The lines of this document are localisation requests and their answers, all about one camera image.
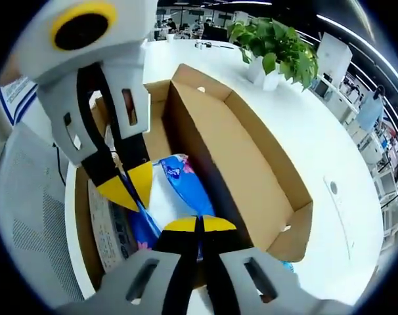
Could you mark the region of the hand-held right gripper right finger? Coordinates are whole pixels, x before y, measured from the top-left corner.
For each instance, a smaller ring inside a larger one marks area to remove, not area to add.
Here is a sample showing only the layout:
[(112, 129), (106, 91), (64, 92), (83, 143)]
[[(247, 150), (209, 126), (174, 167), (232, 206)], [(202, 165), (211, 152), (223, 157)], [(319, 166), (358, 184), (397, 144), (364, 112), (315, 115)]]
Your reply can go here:
[(302, 289), (282, 262), (247, 246), (233, 223), (208, 215), (202, 223), (204, 270), (216, 314), (350, 313), (348, 305)]

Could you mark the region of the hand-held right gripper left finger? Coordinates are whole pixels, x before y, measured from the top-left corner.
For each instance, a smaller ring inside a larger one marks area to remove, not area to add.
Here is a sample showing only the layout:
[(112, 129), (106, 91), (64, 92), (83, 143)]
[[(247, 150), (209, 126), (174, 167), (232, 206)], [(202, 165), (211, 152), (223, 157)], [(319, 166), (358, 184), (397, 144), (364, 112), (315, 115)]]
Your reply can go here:
[(152, 249), (140, 249), (104, 275), (100, 289), (57, 314), (186, 314), (198, 256), (198, 217), (169, 223)]

